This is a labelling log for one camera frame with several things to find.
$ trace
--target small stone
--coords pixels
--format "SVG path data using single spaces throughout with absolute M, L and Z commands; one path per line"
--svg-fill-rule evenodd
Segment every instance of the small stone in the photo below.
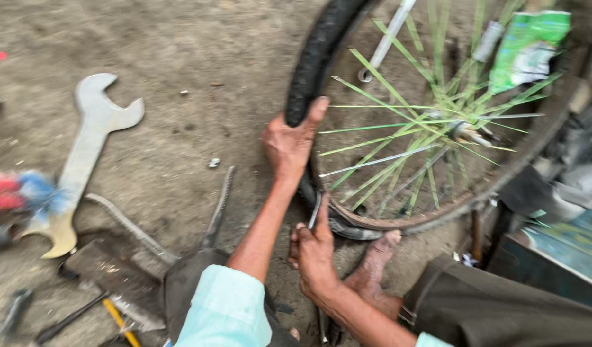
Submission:
M 219 158 L 210 159 L 210 161 L 208 162 L 208 167 L 217 167 L 217 166 L 219 166 L 220 162 L 221 162 L 221 159 L 219 159 Z

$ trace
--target wrench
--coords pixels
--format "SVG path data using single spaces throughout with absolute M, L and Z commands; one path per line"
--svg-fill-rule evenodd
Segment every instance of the wrench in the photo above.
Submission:
M 369 61 L 371 66 L 376 70 L 382 64 L 386 53 L 388 53 L 388 50 L 390 49 L 390 35 L 392 34 L 392 37 L 394 37 L 398 34 L 399 29 L 403 25 L 403 22 L 405 22 L 405 19 L 408 17 L 408 13 L 411 11 L 411 8 L 414 6 L 415 2 L 416 0 L 403 0 L 401 7 L 399 7 L 397 12 L 395 12 L 395 16 L 388 25 L 389 34 L 384 35 L 382 41 L 380 41 L 377 45 L 375 52 L 373 52 L 373 57 Z M 373 79 L 373 75 L 366 67 L 364 67 L 358 72 L 358 79 L 361 82 L 370 82 Z
M 73 230 L 73 213 L 82 198 L 108 134 L 130 128 L 144 116 L 144 101 L 141 98 L 123 109 L 107 97 L 104 90 L 114 83 L 116 78 L 113 74 L 96 74 L 77 84 L 75 99 L 82 121 L 75 146 L 58 182 L 58 188 L 66 193 L 68 203 L 59 211 L 52 211 L 47 221 L 33 217 L 21 235 L 38 233 L 52 241 L 52 249 L 42 258 L 60 257 L 75 248 L 77 235 Z

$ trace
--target bicycle wheel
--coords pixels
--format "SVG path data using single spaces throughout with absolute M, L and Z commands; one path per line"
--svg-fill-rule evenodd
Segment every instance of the bicycle wheel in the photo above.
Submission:
M 416 3 L 407 20 L 410 30 L 404 25 L 396 37 L 406 51 L 418 58 L 413 60 L 420 63 L 420 68 L 425 61 L 429 62 L 429 76 L 434 75 L 434 70 L 441 70 L 435 83 L 423 78 L 426 76 L 418 69 L 418 64 L 394 47 L 383 64 L 371 70 L 377 72 L 376 78 L 369 83 L 358 80 L 364 57 L 368 60 L 372 56 L 384 36 L 383 24 L 390 22 L 398 2 L 331 0 L 327 4 L 300 54 L 285 118 L 290 126 L 298 125 L 306 115 L 308 104 L 322 94 L 331 97 L 333 106 L 345 106 L 329 109 L 299 188 L 310 206 L 315 204 L 315 189 L 330 190 L 333 232 L 355 240 L 373 240 L 381 237 L 385 230 L 414 233 L 458 217 L 492 196 L 527 165 L 559 129 L 568 117 L 566 106 L 572 96 L 569 91 L 575 89 L 586 58 L 587 40 L 592 32 L 589 5 L 573 9 L 572 1 L 561 4 L 572 12 L 572 31 L 550 62 L 550 76 L 561 75 L 555 81 L 532 83 L 490 98 L 482 86 L 467 93 L 480 85 L 478 75 L 488 71 L 491 65 L 490 62 L 470 63 L 471 46 L 477 43 L 474 38 L 480 38 L 474 31 L 482 30 L 485 18 L 508 21 L 509 13 L 518 10 L 521 3 L 453 0 L 452 9 L 450 3 L 442 2 L 439 6 L 436 0 Z M 479 6 L 489 9 L 485 16 L 482 12 L 477 14 Z M 432 15 L 436 9 L 439 15 Z M 507 18 L 500 19 L 504 13 Z M 443 23 L 446 28 L 441 36 Z M 473 65 L 479 70 L 470 81 Z M 449 98 L 462 93 L 463 96 L 450 102 L 445 97 L 446 103 L 442 104 L 438 98 L 440 80 L 449 85 L 456 81 L 455 92 L 447 93 Z M 476 123 L 470 118 L 472 123 L 467 126 L 472 130 L 483 127 L 483 122 L 493 127 L 489 122 L 495 120 L 490 146 L 476 146 L 474 141 L 459 141 L 453 137 L 457 126 L 465 123 L 465 117 L 455 114 L 465 112 L 465 107 L 471 107 L 472 118 L 478 111 L 487 111 L 482 116 L 491 115 L 491 109 L 506 106 L 509 101 L 515 101 L 517 95 L 525 96 L 526 91 L 538 85 L 538 93 L 528 95 L 532 98 L 527 100 L 529 102 L 503 111 L 506 114 L 543 114 L 544 117 L 478 118 Z M 463 103 L 461 107 L 456 106 L 459 102 Z M 486 108 L 478 109 L 474 104 Z M 408 117 L 398 115 L 391 108 L 401 109 L 399 113 Z M 405 153 L 408 154 L 402 159 L 325 175 Z

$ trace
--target dirt ground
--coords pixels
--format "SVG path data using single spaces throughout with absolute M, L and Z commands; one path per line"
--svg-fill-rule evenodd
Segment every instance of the dirt ground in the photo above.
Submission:
M 143 97 L 146 114 L 134 128 L 110 135 L 87 191 L 113 201 L 155 240 L 178 254 L 196 245 L 236 165 L 219 247 L 232 251 L 271 185 L 260 132 L 283 107 L 300 44 L 325 0 L 157 1 L 0 0 L 0 170 L 58 174 L 73 144 L 79 114 L 73 91 L 82 78 L 117 74 L 108 94 L 126 106 Z M 188 90 L 183 96 L 182 90 Z M 207 167 L 218 157 L 221 165 Z M 276 242 L 266 285 L 286 328 L 315 345 L 316 314 L 300 293 L 299 275 L 285 264 L 288 232 L 307 212 L 296 199 Z M 115 240 L 157 275 L 165 270 L 125 230 L 89 202 L 77 210 L 80 243 Z M 462 222 L 406 237 L 384 275 L 384 288 L 403 294 L 426 262 L 465 240 Z M 336 240 L 341 275 L 358 263 L 366 244 Z M 15 289 L 34 290 L 18 336 L 0 346 L 28 344 L 33 334 L 94 294 L 76 280 L 56 277 L 59 261 L 40 260 L 42 236 L 0 250 L 0 321 Z M 47 346 L 97 346 L 117 334 L 98 305 Z M 347 346 L 357 346 L 350 341 Z

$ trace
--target light blue sleeve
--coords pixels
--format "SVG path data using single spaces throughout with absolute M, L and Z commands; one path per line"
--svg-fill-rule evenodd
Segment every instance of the light blue sleeve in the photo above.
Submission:
M 441 341 L 437 337 L 427 334 L 427 333 L 420 333 L 418 335 L 418 341 L 416 341 L 416 347 L 453 347 L 451 344 L 448 344 L 444 341 Z
M 210 265 L 202 272 L 175 347 L 264 347 L 271 336 L 264 285 L 244 272 Z

